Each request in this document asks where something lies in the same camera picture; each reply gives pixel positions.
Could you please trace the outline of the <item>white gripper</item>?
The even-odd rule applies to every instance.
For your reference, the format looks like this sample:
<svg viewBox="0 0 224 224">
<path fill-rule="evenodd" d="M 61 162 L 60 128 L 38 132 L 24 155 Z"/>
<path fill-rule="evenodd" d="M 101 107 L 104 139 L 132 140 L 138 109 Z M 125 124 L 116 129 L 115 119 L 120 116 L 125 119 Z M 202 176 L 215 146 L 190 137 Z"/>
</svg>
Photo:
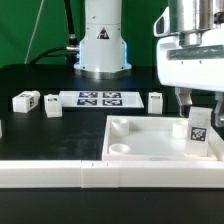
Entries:
<svg viewBox="0 0 224 224">
<path fill-rule="evenodd" d="M 158 78 L 176 87 L 180 116 L 189 114 L 191 89 L 219 91 L 215 125 L 224 127 L 224 6 L 168 6 L 154 36 Z"/>
</svg>

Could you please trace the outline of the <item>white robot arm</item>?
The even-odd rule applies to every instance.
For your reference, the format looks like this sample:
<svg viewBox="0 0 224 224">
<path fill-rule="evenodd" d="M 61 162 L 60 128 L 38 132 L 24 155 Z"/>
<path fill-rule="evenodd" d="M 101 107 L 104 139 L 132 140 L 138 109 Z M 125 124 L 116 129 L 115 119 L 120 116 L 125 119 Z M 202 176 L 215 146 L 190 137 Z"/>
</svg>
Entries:
<svg viewBox="0 0 224 224">
<path fill-rule="evenodd" d="M 122 0 L 85 0 L 85 36 L 79 44 L 79 75 L 111 79 L 131 69 L 121 37 Z M 224 127 L 224 0 L 168 0 L 153 27 L 157 74 L 173 86 L 181 109 L 191 91 L 213 91 L 215 125 Z"/>
</svg>

